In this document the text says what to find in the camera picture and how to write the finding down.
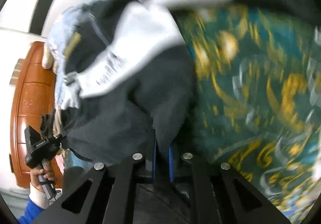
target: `silver screw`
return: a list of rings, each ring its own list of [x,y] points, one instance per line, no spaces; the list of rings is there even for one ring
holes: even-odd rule
[[[134,155],[133,155],[133,159],[134,160],[140,160],[142,158],[142,154],[141,153],[135,153]]]
[[[190,160],[191,158],[193,158],[193,154],[186,152],[183,154],[183,158],[186,160]]]
[[[102,162],[97,162],[94,164],[94,169],[96,171],[101,171],[104,167],[105,167],[105,165]]]
[[[228,170],[230,167],[231,167],[231,165],[228,164],[227,162],[224,162],[224,163],[221,164],[221,168],[223,170]]]

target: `orange wooden furniture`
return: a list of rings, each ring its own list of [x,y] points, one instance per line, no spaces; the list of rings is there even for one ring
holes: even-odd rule
[[[30,168],[24,162],[27,153],[24,130],[31,125],[40,132],[41,115],[51,113],[54,107],[56,75],[41,66],[43,44],[33,42],[31,45],[18,78],[11,108],[12,167],[17,185],[25,188],[30,184]],[[56,188],[61,188],[62,174],[55,159],[52,165],[58,178]]]

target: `person's arm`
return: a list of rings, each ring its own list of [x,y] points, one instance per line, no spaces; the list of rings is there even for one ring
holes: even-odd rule
[[[30,224],[44,209],[49,207],[49,201],[38,179],[40,174],[44,174],[45,179],[56,181],[49,161],[45,169],[34,168],[30,171],[30,195],[24,215],[18,219],[20,224]]]

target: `jacket cuff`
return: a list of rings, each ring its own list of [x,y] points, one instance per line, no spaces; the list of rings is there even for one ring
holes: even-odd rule
[[[45,193],[37,190],[31,183],[30,183],[30,195],[29,198],[33,203],[35,203],[38,207],[46,209],[49,207],[49,200]]]

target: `blue sleeve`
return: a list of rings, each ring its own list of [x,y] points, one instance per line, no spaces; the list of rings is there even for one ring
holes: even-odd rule
[[[44,209],[37,206],[28,198],[28,204],[24,212],[24,216],[18,219],[20,224],[30,224]]]

